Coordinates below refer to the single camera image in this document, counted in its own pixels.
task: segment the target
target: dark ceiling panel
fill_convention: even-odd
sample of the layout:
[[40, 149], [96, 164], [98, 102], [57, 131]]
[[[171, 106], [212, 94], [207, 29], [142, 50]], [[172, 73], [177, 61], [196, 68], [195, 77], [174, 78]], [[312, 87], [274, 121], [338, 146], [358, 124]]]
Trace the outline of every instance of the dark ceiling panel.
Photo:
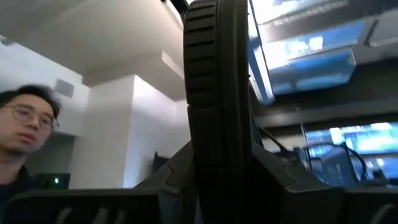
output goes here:
[[277, 96], [269, 106], [254, 103], [257, 122], [262, 127], [278, 127], [398, 112], [397, 62], [358, 66], [346, 85]]
[[362, 116], [353, 119], [331, 119], [324, 122], [317, 122], [317, 123], [308, 123], [304, 125], [305, 131], [318, 131], [318, 130], [325, 130], [330, 128], [336, 127], [350, 127], [350, 126], [361, 126], [361, 125], [368, 125], [374, 123], [383, 123], [383, 122], [397, 122], [398, 121], [398, 114], [384, 114], [380, 116]]
[[185, 17], [185, 12], [188, 10], [188, 3], [186, 0], [170, 0], [173, 4], [174, 8], [181, 15], [182, 18]]

